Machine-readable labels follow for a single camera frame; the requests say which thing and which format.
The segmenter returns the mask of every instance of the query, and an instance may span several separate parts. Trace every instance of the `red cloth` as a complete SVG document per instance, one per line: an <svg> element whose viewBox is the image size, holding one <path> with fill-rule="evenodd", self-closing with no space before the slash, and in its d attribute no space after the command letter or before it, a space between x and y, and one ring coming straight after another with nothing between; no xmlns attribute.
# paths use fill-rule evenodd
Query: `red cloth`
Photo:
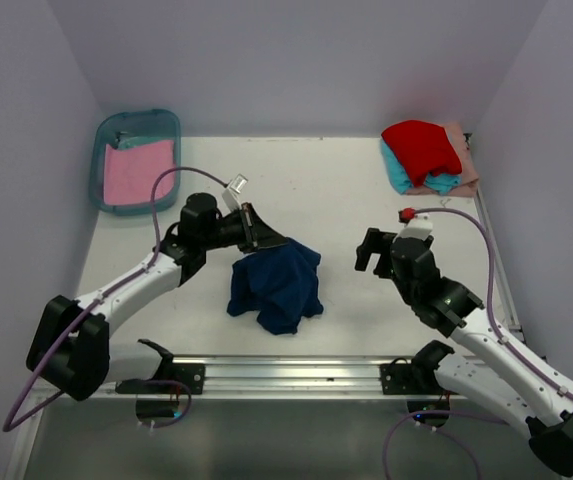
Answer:
<svg viewBox="0 0 573 480"><path fill-rule="evenodd" d="M384 130L382 139L416 187L424 184L429 173L434 177L442 173L462 173L462 164L444 127L407 120Z"/></svg>

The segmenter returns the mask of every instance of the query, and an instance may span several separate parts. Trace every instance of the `light blue cloth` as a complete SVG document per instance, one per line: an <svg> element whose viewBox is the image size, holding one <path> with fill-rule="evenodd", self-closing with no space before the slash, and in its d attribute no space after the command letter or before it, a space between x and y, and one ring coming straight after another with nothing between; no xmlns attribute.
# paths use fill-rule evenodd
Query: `light blue cloth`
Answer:
<svg viewBox="0 0 573 480"><path fill-rule="evenodd" d="M410 188L413 187L413 183L408 178L408 174L397 157L390 149L384 140L381 140L381 150L384 156L384 163L386 164L386 173L388 173L388 181L393 186L395 191L401 193L402 195L406 193ZM436 177L431 174L426 176L426 181L424 185L428 188L432 188L440 195L447 195L453 188L458 186L462 182L460 175L450 175L448 173L442 173Z"/></svg>

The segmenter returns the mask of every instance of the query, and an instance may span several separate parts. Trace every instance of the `pink towel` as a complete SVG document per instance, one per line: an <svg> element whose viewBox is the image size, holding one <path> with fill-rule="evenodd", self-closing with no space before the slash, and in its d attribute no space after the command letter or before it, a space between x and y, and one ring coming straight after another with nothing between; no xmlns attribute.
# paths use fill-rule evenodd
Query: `pink towel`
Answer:
<svg viewBox="0 0 573 480"><path fill-rule="evenodd" d="M104 203L136 205L150 202L153 183L164 171L172 168L173 140L115 150L106 145L104 157ZM175 184L175 174L164 177L157 187L155 199L167 195Z"/></svg>
<svg viewBox="0 0 573 480"><path fill-rule="evenodd" d="M479 183L479 175L475 170L473 165L473 160L470 158L470 150L468 144L466 143L466 137L464 137L464 132L458 123L447 123L442 125L446 134L448 135L448 140L453 146L455 153L459 157L459 161L462 163L462 183L453 188L448 192L447 196L451 197L474 197L477 193L477 184ZM437 192L428 187L415 187L410 188L406 192L406 195L433 195Z"/></svg>

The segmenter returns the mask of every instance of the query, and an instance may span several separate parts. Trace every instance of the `white table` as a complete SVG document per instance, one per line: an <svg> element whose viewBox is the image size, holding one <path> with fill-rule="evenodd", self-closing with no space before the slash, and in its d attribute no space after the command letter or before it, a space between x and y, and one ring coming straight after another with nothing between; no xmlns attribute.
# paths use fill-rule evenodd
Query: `white table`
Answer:
<svg viewBox="0 0 573 480"><path fill-rule="evenodd" d="M303 319L296 335L282 336L263 330L256 313L229 317L231 265L242 257L229 248L210 252L192 280L141 310L112 342L149 338L173 353L189 355L391 356L413 355L430 340L442 339L403 304L392 282L372 275L372 268L368 273L353 269L355 248L368 227L398 230L397 211L404 207L447 203L477 216L473 199L398 195L388 183L375 138L185 138L182 164L225 180L244 174L249 179L244 200L253 203L262 219L321 253L324 314ZM200 191L220 199L217 184L183 173L177 204L160 214L162 234L178 220L186 197ZM481 237L458 217L434 214L433 221L432 250L442 273L483 298L488 265ZM133 267L153 245L149 216L101 213L80 294ZM501 314L497 295L494 304Z"/></svg>

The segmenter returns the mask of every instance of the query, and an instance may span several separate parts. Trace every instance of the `folded cloth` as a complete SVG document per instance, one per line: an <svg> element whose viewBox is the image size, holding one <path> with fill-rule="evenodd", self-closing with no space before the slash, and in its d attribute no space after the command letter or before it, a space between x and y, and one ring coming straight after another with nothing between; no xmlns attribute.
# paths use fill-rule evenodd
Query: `folded cloth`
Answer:
<svg viewBox="0 0 573 480"><path fill-rule="evenodd" d="M319 315L317 266L321 255L289 238L233 264L227 312L236 317L259 310L257 322L274 335L297 333L304 317Z"/></svg>
<svg viewBox="0 0 573 480"><path fill-rule="evenodd" d="M413 182L408 178L406 170L404 170L404 167L402 167L393 151L388 147L388 145L386 145L386 142L384 142L383 139L380 147L382 155L384 156L386 172L388 173L390 184L398 193L401 193L402 195L407 193L408 190L413 188ZM424 181L424 185L431 190L431 193L436 192L440 195L447 195L453 188L459 185L460 182L461 178L459 175L442 173L441 175L434 177L431 174L428 174Z"/></svg>
<svg viewBox="0 0 573 480"><path fill-rule="evenodd" d="M477 194L477 184L479 183L479 175L473 165L473 160L470 157L470 149L466 142L466 137L462 132L459 123L447 123L443 125L450 144L455 149L459 161L462 164L462 174L460 185L453 188L448 192L451 197L474 197ZM406 191L406 195L429 195L438 193L437 191L429 188L428 186L413 187Z"/></svg>
<svg viewBox="0 0 573 480"><path fill-rule="evenodd" d="M104 156L104 203L107 205L133 205L150 202L150 191L157 177L172 168L173 140L161 140L116 150L106 145ZM155 199L165 197L175 185L175 174L159 183Z"/></svg>
<svg viewBox="0 0 573 480"><path fill-rule="evenodd" d="M436 177L442 173L462 173L461 162L448 141L444 127L407 120L384 130L382 139L393 151L415 187L424 185L429 174Z"/></svg>

